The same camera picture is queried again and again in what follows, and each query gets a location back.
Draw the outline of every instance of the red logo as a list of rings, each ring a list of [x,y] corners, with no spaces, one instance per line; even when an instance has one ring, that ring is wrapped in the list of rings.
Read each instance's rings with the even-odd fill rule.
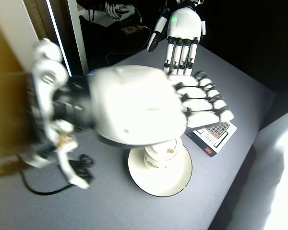
[[[212,149],[209,148],[209,147],[206,147],[204,150],[205,150],[205,152],[208,153],[209,155],[210,155],[211,153],[213,153]]]

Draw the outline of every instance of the plate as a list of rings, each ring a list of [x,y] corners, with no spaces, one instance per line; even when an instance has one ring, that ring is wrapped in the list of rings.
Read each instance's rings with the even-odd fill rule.
[[[128,167],[134,182],[145,192],[154,196],[172,196],[182,191],[192,175],[192,161],[187,149],[182,146],[172,167],[148,169],[144,165],[144,149],[131,149]]]

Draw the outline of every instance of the white led strip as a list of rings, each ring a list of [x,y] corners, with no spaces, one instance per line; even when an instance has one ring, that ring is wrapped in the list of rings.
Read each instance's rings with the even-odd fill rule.
[[[59,34],[59,31],[58,31],[58,28],[57,28],[56,20],[54,19],[54,15],[53,15],[53,12],[52,12],[51,4],[50,4],[49,0],[46,0],[46,3],[47,3],[47,6],[48,6],[48,9],[49,9],[49,13],[50,13],[50,17],[51,17],[51,20],[52,20],[52,23],[53,23],[54,30],[56,32],[56,35],[57,35],[57,38],[58,38],[58,41],[59,41],[59,45],[60,45],[60,48],[61,48],[61,51],[62,51],[62,54],[63,54],[63,58],[64,58],[64,62],[66,64],[66,68],[67,68],[68,74],[71,77],[72,73],[71,73],[71,70],[69,68],[69,65],[68,65],[68,62],[67,62],[67,58],[66,58],[66,55],[65,55],[65,52],[64,52],[64,49],[63,49],[63,44],[62,44],[62,41],[61,41],[61,38],[60,38],[60,34]]]

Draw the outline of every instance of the gray tabletop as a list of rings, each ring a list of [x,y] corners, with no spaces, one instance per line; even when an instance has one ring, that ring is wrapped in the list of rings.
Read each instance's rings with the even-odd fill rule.
[[[119,65],[163,67],[167,44],[155,52],[146,50]],[[205,48],[198,47],[194,70],[205,70],[216,83],[235,115],[238,130],[210,158],[188,137],[193,173],[187,187],[171,197],[143,192],[132,180],[128,151],[108,146],[93,131],[78,135],[80,147],[71,154],[92,156],[95,180],[91,188],[71,188],[53,196],[37,196],[25,189],[18,174],[0,178],[0,230],[206,230],[234,180],[274,94],[245,73]],[[39,191],[65,185],[56,165],[25,172],[29,184]]]

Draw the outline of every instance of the calculator box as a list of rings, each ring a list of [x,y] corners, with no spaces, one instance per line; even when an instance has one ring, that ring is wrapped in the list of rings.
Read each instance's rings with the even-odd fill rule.
[[[186,135],[210,157],[213,157],[220,152],[236,130],[237,127],[231,122],[224,122],[186,133]]]

